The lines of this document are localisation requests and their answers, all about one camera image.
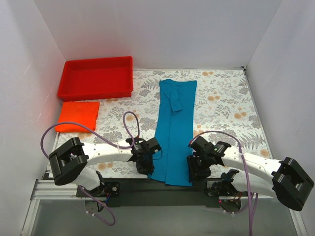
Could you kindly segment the teal t shirt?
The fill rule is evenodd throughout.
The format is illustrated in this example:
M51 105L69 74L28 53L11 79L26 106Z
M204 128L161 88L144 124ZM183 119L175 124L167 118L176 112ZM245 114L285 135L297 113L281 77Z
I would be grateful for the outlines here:
M194 102L197 81L159 82L160 105L155 138L162 154L153 155L154 171L148 177L175 186L192 186L187 157L192 155Z

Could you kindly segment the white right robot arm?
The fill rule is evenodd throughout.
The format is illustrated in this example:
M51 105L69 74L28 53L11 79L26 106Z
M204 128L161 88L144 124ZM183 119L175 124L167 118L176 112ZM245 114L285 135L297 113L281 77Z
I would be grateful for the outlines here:
M235 196L250 191L276 198L289 209L301 211L315 183L293 158L268 159L250 153L241 154L231 144L212 144L199 136L190 142L193 154L187 157L189 181L201 181L211 175L211 166L229 167L220 180L206 185L210 196Z

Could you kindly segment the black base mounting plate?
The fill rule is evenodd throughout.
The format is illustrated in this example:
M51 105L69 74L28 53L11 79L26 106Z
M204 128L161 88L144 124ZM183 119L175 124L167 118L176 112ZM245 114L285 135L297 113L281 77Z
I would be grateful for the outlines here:
M109 207L205 206L220 207L210 187L220 178L207 178L192 186L174 186L149 178L106 178L104 186L87 191L97 199L109 196Z

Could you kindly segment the red plastic tray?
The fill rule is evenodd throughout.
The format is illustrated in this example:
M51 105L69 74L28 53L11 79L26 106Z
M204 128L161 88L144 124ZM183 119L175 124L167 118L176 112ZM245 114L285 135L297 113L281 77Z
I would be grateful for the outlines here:
M58 89L62 101L131 97L131 56L66 61Z

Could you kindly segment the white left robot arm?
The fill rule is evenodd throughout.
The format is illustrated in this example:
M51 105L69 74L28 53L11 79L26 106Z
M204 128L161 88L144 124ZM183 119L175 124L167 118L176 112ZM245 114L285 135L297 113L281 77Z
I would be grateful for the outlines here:
M151 175L154 171L153 155L159 152L162 153L162 148L156 138L147 141L128 138L112 146L84 143L75 137L53 151L49 155L49 163L55 185L74 183L98 197L108 184L101 173L93 171L91 166L115 161L135 162L138 173Z

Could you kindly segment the floral patterned table mat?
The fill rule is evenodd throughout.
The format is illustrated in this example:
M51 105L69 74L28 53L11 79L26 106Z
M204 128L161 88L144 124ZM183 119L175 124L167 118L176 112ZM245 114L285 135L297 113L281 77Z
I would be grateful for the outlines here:
M131 97L100 100L96 133L60 133L57 148L72 137L87 143L124 140L130 134L154 136L160 104L159 82L197 81L194 134L223 141L244 152L270 158L269 147L243 70L134 70Z

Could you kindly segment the folded orange t shirt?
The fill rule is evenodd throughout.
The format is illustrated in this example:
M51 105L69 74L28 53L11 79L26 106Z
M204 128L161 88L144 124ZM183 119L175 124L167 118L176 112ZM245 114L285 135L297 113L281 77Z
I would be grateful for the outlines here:
M95 131L96 120L99 112L99 102L64 102L58 120L60 122L75 122ZM56 132L85 132L89 131L74 124L62 124L55 127Z

